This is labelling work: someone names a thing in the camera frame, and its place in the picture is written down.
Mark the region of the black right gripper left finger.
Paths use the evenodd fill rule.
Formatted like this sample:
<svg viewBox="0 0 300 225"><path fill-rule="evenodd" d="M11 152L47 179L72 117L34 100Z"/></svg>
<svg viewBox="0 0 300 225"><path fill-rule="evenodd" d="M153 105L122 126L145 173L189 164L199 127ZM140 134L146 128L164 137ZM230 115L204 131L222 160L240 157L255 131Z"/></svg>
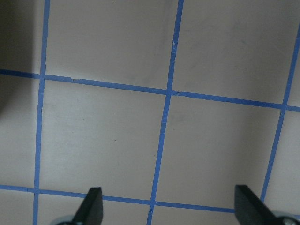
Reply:
<svg viewBox="0 0 300 225"><path fill-rule="evenodd" d="M101 187L91 187L71 220L73 225L101 225L104 216Z"/></svg>

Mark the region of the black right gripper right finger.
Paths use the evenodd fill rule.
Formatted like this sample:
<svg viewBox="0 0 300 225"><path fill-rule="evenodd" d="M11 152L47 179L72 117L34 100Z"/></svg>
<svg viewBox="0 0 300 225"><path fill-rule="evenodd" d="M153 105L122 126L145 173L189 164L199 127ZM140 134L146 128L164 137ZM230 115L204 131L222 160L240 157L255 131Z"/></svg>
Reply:
<svg viewBox="0 0 300 225"><path fill-rule="evenodd" d="M247 185L236 185L234 214L240 225L278 225L278 218Z"/></svg>

